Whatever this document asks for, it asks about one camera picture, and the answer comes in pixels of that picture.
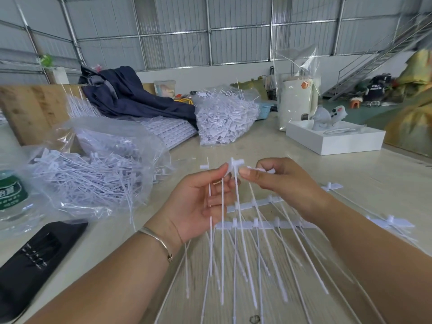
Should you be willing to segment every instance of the person's left hand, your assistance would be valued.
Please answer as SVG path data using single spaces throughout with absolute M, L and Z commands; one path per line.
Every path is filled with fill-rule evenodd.
M 146 223 L 175 253 L 181 245 L 195 238 L 222 220 L 226 206 L 233 204 L 235 180 L 231 174 L 224 177 L 228 164 L 218 169 L 201 171 L 185 176 L 171 192 L 162 208 Z M 224 209 L 222 210 L 222 184 L 214 184 L 224 177 Z

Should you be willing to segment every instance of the wooden table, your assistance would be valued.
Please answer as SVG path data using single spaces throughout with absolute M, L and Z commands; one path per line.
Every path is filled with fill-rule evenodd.
M 179 162 L 181 167 L 166 182 L 154 187 L 149 206 L 134 217 L 137 226 L 143 225 L 163 204 L 169 192 L 182 176 L 190 172 L 199 171 L 199 165 L 207 163 L 207 157 L 212 168 L 228 161 L 231 157 L 235 159 L 242 158 L 245 160 L 246 165 L 250 166 L 254 166 L 256 161 L 263 157 L 291 157 L 304 167 L 318 183 L 324 185 L 330 181 L 342 184 L 344 188 L 339 190 L 340 193 L 363 207 L 384 216 L 392 214 L 395 217 L 406 218 L 416 225 L 416 228 L 413 229 L 413 236 L 418 239 L 424 249 L 432 251 L 432 239 L 429 235 L 430 228 L 432 227 L 430 220 L 430 210 L 432 209 L 432 198 L 430 197 L 430 191 L 432 190 L 432 168 L 428 163 L 419 162 L 414 158 L 386 149 L 354 154 L 319 156 L 287 138 L 283 132 L 279 132 L 274 114 L 270 114 L 267 120 L 256 122 L 251 130 L 240 137 L 235 143 L 226 146 L 200 147 L 199 137 L 196 136 L 181 146 L 176 147 L 171 155 L 173 159 L 182 159 Z M 264 198 L 269 194 L 258 186 L 254 186 L 253 189 L 257 199 Z M 251 194 L 247 184 L 240 186 L 240 198 L 242 203 L 250 201 Z M 275 216 L 281 217 L 272 207 L 264 206 L 261 211 L 269 220 Z M 242 213 L 246 218 L 256 217 L 253 209 Z M 0 250 L 2 250 L 0 265 L 7 261 L 36 231 L 35 229 L 29 234 L 24 234 L 18 238 L 0 241 Z M 41 289 L 29 310 L 18 323 L 23 323 L 69 284 L 115 250 L 132 233 L 132 228 L 126 216 L 124 218 L 91 224 L 44 288 Z M 242 261 L 245 263 L 239 233 L 237 236 L 238 247 Z M 345 272 L 348 272 L 334 255 L 327 241 L 316 231 L 308 231 L 307 234 L 319 246 L 318 249 L 326 254 L 327 260 L 321 261 L 334 281 L 337 282 L 339 289 L 343 292 L 360 320 L 363 323 L 379 323 L 357 285 L 350 283 L 342 275 L 341 270 L 334 265 L 333 261 Z M 319 285 L 292 230 L 284 230 L 282 235 L 303 263 L 303 267 L 294 264 L 294 271 L 300 282 L 301 289 L 304 291 L 303 297 L 305 298 L 311 321 L 314 323 L 355 323 L 354 317 L 344 305 L 337 290 L 333 288 L 332 283 L 326 277 L 317 259 L 312 256 L 320 276 L 330 291 L 330 295 L 326 295 Z M 258 258 L 256 248 L 251 239 L 249 234 L 247 234 L 246 245 L 253 272 L 255 290 L 258 291 Z M 280 290 L 275 283 L 276 276 L 271 266 L 272 262 L 269 253 L 263 251 L 262 255 L 272 273 L 271 278 L 263 274 L 265 272 L 261 273 L 265 322 L 307 323 L 284 248 L 274 233 L 269 234 L 269 240 L 273 246 L 275 258 L 288 291 L 289 303 L 282 301 Z M 224 242 L 225 302 L 223 306 L 220 305 L 217 280 L 215 276 L 211 277 L 207 291 L 204 323 L 232 322 L 234 249 L 228 235 L 225 235 Z M 260 233 L 260 243 L 261 248 L 265 249 L 262 233 Z M 220 244 L 221 233 L 218 231 L 215 237 L 214 250 L 219 275 Z M 185 296 L 185 267 L 182 264 L 171 293 L 167 298 L 159 323 L 200 322 L 209 264 L 208 253 L 209 248 L 206 235 L 192 241 L 188 251 L 190 298 L 186 299 Z M 171 278 L 182 256 L 183 253 L 180 252 L 173 266 L 170 267 L 169 273 L 149 306 L 142 323 L 154 322 L 161 301 L 166 294 Z M 250 320 L 254 320 L 252 316 L 260 315 L 260 307 L 258 306 L 258 310 L 254 309 L 250 285 L 246 283 L 239 270 L 236 276 L 237 323 L 249 323 Z

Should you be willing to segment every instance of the silver bracelet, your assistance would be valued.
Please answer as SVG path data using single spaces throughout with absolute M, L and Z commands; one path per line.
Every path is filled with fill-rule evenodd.
M 138 232 L 150 235 L 150 236 L 154 237 L 156 240 L 158 240 L 163 245 L 163 247 L 165 248 L 166 252 L 168 253 L 168 262 L 172 263 L 172 253 L 169 251 L 169 249 L 166 246 L 165 242 L 162 241 L 162 239 L 159 236 L 157 236 L 156 233 L 154 233 L 151 229 L 149 229 L 149 228 L 147 228 L 145 226 L 142 229 L 139 229 Z

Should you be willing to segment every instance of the green floor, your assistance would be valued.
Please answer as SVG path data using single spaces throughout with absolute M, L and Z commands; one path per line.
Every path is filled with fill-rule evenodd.
M 386 107 L 362 107 L 359 109 L 350 109 L 349 101 L 346 100 L 336 100 L 336 101 L 328 101 L 323 100 L 323 106 L 327 110 L 331 111 L 333 108 L 337 106 L 344 106 L 348 116 L 344 119 L 344 121 L 364 125 L 366 120 L 374 117 L 375 115 L 381 114 L 383 112 L 389 111 L 391 109 L 397 108 L 397 106 L 386 106 Z

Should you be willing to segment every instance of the person's right hand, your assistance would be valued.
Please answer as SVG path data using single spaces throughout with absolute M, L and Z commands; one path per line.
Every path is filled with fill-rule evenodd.
M 256 168 L 275 169 L 275 174 L 242 167 L 241 177 L 258 184 L 262 189 L 276 192 L 308 222 L 326 207 L 331 196 L 321 189 L 310 175 L 290 158 L 265 158 Z

